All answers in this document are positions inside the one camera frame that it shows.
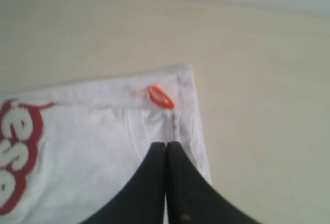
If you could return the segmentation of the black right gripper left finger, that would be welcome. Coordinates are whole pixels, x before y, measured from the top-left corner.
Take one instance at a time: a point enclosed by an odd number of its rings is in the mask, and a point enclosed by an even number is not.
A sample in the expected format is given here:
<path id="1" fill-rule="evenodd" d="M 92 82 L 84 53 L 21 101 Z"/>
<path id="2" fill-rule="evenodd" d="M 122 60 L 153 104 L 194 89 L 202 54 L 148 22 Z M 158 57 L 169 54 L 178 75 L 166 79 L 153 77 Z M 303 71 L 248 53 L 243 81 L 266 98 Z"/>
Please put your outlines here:
<path id="1" fill-rule="evenodd" d="M 166 146 L 154 142 L 126 185 L 83 223 L 163 223 Z"/>

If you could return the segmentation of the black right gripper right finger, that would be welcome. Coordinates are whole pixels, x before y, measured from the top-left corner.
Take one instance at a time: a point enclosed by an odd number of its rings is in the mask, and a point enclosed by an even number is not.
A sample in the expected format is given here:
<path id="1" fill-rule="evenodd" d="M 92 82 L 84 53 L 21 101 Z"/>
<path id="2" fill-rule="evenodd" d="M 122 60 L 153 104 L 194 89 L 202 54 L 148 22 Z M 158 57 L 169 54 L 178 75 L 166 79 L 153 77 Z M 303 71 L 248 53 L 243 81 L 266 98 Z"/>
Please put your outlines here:
<path id="1" fill-rule="evenodd" d="M 165 187 L 169 223 L 258 223 L 203 178 L 177 141 L 167 144 Z"/>

